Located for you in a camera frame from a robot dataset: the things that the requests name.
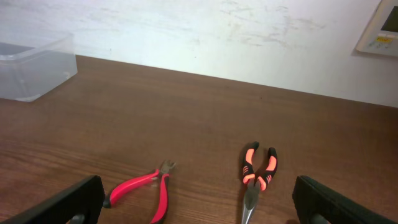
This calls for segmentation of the clear plastic container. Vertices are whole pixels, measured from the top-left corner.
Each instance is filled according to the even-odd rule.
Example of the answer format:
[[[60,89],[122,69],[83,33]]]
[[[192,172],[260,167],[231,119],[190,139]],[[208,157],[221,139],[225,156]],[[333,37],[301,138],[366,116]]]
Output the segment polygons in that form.
[[[77,72],[73,34],[1,29],[1,98],[34,101]]]

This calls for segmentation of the red handled small cutters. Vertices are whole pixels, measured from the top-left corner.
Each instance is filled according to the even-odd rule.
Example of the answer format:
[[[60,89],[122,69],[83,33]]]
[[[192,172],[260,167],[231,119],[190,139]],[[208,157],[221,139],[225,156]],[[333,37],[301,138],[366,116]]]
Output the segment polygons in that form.
[[[157,210],[150,221],[150,224],[162,224],[166,219],[169,209],[168,184],[170,179],[170,171],[175,167],[175,165],[175,162],[166,160],[162,163],[159,169],[155,169],[149,174],[129,179],[115,186],[115,188],[109,191],[109,194],[105,196],[103,208],[114,207],[116,202],[127,193],[157,180],[159,182],[159,202]]]

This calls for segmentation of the orange black long-nose pliers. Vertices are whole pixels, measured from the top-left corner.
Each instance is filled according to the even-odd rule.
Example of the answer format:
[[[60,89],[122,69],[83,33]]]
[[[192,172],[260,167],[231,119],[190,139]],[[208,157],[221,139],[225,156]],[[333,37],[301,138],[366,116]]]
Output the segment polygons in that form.
[[[278,159],[276,149],[270,147],[267,152],[267,167],[265,171],[256,176],[252,158],[259,148],[259,143],[254,141],[246,149],[242,160],[242,182],[247,187],[243,197],[242,224],[248,224],[259,201],[260,191],[265,191],[277,171]]]

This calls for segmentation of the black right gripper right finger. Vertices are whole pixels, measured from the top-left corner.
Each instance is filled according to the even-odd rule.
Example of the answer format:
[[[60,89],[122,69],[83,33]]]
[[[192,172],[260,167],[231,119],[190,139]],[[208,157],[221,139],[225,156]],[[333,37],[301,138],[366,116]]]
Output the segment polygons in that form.
[[[306,175],[296,178],[292,198],[301,224],[397,224]]]

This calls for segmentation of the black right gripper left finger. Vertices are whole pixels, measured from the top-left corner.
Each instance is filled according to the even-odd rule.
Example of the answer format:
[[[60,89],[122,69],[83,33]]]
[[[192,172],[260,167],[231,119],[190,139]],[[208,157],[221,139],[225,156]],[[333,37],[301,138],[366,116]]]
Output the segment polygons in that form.
[[[91,175],[2,224],[97,224],[104,198],[101,177]]]

